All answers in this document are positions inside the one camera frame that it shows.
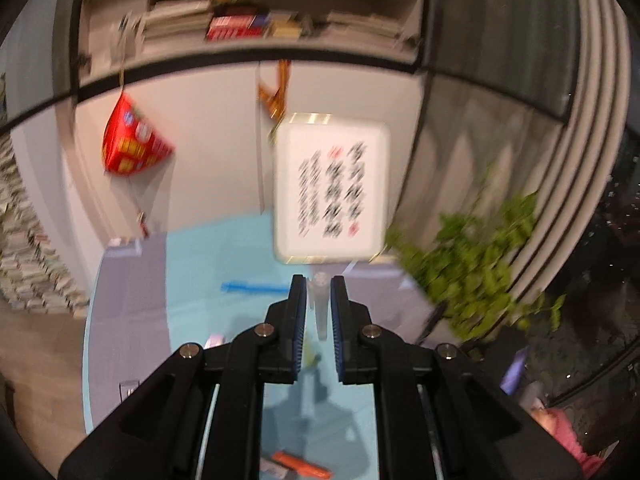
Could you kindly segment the pink sleeved forearm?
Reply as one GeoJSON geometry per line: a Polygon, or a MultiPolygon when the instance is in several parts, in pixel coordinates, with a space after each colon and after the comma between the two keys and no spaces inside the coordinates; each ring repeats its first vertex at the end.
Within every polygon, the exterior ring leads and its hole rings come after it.
{"type": "Polygon", "coordinates": [[[588,455],[584,451],[570,420],[563,411],[534,406],[529,410],[529,415],[578,461],[586,479],[590,479],[600,469],[603,464],[602,458],[588,455]]]}

